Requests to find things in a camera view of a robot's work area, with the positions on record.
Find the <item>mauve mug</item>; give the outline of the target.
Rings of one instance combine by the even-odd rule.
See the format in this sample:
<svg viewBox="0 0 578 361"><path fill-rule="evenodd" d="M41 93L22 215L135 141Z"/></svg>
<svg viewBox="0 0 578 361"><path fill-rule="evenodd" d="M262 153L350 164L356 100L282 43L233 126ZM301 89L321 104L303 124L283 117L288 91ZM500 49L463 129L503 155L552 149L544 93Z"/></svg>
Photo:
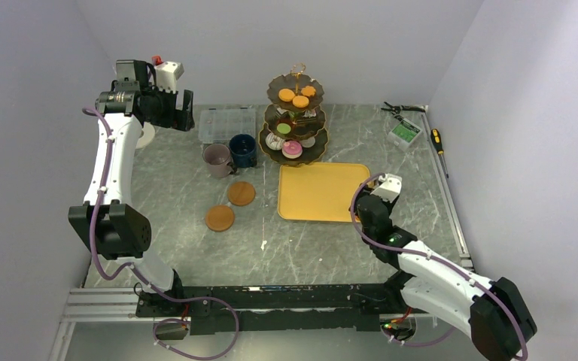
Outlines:
<svg viewBox="0 0 578 361"><path fill-rule="evenodd" d="M204 149L202 158L212 177L225 178L236 173L230 149L224 144L210 144Z"/></svg>

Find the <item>dark blue mug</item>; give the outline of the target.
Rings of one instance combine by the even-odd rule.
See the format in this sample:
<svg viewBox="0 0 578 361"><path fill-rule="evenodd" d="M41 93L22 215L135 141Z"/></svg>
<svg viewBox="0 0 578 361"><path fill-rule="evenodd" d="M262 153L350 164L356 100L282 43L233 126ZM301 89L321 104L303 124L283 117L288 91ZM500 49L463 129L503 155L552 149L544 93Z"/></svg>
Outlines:
<svg viewBox="0 0 578 361"><path fill-rule="evenodd" d="M235 167L253 168L257 166L257 141L251 135L235 135L230 139L228 148Z"/></svg>

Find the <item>wooden coaster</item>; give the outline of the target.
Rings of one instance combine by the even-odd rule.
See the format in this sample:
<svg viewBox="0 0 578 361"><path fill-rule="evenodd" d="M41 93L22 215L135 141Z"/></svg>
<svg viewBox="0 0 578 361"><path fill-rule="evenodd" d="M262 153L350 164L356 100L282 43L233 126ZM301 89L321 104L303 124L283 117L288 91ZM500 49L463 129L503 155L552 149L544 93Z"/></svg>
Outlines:
<svg viewBox="0 0 578 361"><path fill-rule="evenodd" d="M256 196L256 190L252 184L246 181L237 181L230 185L227 190L227 198L232 205L246 206L252 203Z"/></svg>
<svg viewBox="0 0 578 361"><path fill-rule="evenodd" d="M235 222L236 216L231 207L215 205L205 215L205 224L213 232L224 232Z"/></svg>

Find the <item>white chocolate drizzle donut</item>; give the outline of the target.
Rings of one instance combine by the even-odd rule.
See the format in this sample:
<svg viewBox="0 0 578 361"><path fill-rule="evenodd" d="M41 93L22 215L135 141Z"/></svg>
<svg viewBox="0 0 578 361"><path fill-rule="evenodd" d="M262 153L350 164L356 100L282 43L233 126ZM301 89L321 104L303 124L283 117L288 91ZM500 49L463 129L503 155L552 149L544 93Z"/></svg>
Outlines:
<svg viewBox="0 0 578 361"><path fill-rule="evenodd" d="M281 150L284 146L285 140L273 133L269 133L265 137L265 144L270 150Z"/></svg>

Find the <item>green macaron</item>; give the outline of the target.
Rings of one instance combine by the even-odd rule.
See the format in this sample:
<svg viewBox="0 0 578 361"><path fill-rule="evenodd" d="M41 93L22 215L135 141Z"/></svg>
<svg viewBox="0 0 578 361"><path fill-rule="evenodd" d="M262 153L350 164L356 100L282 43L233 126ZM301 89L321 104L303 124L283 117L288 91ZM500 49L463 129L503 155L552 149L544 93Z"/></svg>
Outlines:
<svg viewBox="0 0 578 361"><path fill-rule="evenodd" d="M286 135L286 134L291 133L292 126L288 123L279 123L276 126L276 130L279 134Z"/></svg>

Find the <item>orange round cookie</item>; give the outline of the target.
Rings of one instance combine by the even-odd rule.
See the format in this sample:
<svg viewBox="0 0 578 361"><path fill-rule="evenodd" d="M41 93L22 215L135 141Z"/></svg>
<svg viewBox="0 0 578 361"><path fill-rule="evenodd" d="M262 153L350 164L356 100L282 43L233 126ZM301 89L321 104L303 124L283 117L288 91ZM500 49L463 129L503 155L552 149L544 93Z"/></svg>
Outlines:
<svg viewBox="0 0 578 361"><path fill-rule="evenodd" d="M283 88L278 91L278 98L282 102L292 102L296 93L292 89Z"/></svg>

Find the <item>three-tier black dessert stand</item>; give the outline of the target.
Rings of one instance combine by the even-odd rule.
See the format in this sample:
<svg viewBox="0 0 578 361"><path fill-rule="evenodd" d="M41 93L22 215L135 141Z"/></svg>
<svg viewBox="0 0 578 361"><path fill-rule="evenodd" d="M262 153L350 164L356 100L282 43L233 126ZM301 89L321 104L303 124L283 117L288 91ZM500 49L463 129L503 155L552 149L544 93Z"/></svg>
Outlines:
<svg viewBox="0 0 578 361"><path fill-rule="evenodd" d="M313 86L317 93L310 97L307 108L299 109L292 102L282 102L278 98L278 91L283 88L292 89L296 96L301 96L300 90L305 86ZM321 107L324 100L324 88L306 73L306 65L299 62L292 66L287 74L274 77L268 84L266 91L270 104L263 112L263 125L258 135L260 149L273 162L279 165L301 166L319 161L327 150L329 134L327 131L327 115ZM289 134L282 135L276 130L279 123L288 123L292 126ZM303 154L297 159L287 159L281 150L270 150L265 144L265 137L273 133L285 141L302 141L315 137L316 143L311 148L303 148Z"/></svg>

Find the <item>pink frosted donut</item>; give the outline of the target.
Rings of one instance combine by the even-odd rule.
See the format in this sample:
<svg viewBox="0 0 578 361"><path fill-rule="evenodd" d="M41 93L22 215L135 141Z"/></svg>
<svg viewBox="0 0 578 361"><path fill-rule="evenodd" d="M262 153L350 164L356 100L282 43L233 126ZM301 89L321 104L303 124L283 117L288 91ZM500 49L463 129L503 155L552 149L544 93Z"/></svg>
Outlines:
<svg viewBox="0 0 578 361"><path fill-rule="evenodd" d="M297 159L303 154L303 146L298 141L289 140L283 143L281 152L287 159Z"/></svg>

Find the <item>orange macaron top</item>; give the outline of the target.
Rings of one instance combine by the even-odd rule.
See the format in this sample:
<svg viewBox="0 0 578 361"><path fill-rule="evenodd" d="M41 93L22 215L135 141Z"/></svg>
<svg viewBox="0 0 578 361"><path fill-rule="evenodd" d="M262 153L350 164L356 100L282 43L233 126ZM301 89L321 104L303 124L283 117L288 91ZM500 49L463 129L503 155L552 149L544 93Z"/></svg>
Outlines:
<svg viewBox="0 0 578 361"><path fill-rule="evenodd" d="M295 108L299 109L307 108L310 104L309 98L306 96L294 96L291 102Z"/></svg>

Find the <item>orange waffle cookie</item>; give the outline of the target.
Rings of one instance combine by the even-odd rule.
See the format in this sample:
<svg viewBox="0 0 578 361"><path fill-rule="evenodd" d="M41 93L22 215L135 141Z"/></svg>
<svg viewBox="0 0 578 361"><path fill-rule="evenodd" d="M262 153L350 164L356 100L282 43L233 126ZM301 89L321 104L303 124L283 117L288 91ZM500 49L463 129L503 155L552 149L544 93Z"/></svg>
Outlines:
<svg viewBox="0 0 578 361"><path fill-rule="evenodd" d="M317 90L313 86L305 86L300 90L300 94L302 96L305 96L308 98L314 97L316 95L316 93L317 93Z"/></svg>

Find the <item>yellow serving tray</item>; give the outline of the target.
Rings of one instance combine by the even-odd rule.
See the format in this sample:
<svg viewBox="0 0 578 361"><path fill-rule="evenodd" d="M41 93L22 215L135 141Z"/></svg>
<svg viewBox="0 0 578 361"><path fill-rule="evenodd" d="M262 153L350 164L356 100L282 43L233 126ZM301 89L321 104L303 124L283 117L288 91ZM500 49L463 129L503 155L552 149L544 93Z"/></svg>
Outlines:
<svg viewBox="0 0 578 361"><path fill-rule="evenodd" d="M349 223L354 192L370 176L362 164L314 162L279 170L278 205L286 220Z"/></svg>

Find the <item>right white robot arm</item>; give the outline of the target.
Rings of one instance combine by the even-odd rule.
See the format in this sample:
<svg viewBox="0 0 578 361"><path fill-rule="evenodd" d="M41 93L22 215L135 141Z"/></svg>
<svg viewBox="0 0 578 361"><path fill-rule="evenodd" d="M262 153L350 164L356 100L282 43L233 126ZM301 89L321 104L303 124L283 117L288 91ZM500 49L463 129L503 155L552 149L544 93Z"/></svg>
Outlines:
<svg viewBox="0 0 578 361"><path fill-rule="evenodd" d="M537 325L519 288L493 281L440 256L391 222L392 205L365 192L354 195L352 222L377 258L407 276L385 291L394 312L423 310L462 332L487 360L526 360Z"/></svg>

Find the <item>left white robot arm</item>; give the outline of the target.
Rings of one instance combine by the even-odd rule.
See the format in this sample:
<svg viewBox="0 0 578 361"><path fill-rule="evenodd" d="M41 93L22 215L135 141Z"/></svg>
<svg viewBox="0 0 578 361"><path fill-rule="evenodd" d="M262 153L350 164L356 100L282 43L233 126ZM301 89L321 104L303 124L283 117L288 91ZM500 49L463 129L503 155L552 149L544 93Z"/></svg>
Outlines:
<svg viewBox="0 0 578 361"><path fill-rule="evenodd" d="M129 270L145 292L158 293L157 307L169 316L184 310L187 297L177 289L176 271L150 249L151 224L132 206L131 177L145 125L182 132L194 127L193 92L177 89L183 73L180 62L157 57L116 62L110 88L82 110L98 120L96 161L84 200L68 210L99 275L112 281Z"/></svg>

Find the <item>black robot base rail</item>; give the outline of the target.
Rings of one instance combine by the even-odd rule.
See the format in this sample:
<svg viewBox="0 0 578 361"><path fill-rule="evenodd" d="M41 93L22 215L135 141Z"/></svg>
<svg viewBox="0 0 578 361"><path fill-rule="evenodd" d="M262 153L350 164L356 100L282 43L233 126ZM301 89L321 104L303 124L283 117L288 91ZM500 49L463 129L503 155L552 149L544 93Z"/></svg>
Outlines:
<svg viewBox="0 0 578 361"><path fill-rule="evenodd" d="M411 275L382 284L185 287L176 278L164 296L142 290L136 316L190 319L192 335L301 329L377 332L389 316L405 314L401 291Z"/></svg>

